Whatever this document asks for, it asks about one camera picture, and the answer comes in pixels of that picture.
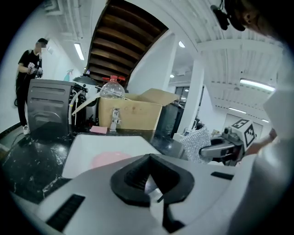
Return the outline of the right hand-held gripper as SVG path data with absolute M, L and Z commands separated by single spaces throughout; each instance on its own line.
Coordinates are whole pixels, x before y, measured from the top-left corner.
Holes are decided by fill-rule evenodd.
M 231 126 L 225 127 L 220 137 L 210 140 L 211 146 L 200 149 L 203 158 L 221 158 L 226 166 L 236 166 L 256 138 L 253 121 L 239 119 Z

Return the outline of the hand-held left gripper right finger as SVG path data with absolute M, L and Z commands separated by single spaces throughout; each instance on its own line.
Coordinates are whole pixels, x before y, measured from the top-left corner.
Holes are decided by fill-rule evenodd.
M 168 156 L 161 158 L 187 170 L 195 180 L 188 197 L 169 206 L 171 219 L 184 224 L 174 234 L 227 235 L 246 191 L 253 157 L 246 157 L 237 167 L 193 163 Z

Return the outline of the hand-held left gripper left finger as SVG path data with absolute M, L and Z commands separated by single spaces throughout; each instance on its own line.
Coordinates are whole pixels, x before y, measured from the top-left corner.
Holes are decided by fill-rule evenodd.
M 149 208 L 128 205 L 111 190 L 111 176 L 137 159 L 132 157 L 80 174 L 47 196 L 36 215 L 47 222 L 72 195 L 78 195 L 84 200 L 65 226 L 66 235 L 162 235 L 164 229 Z

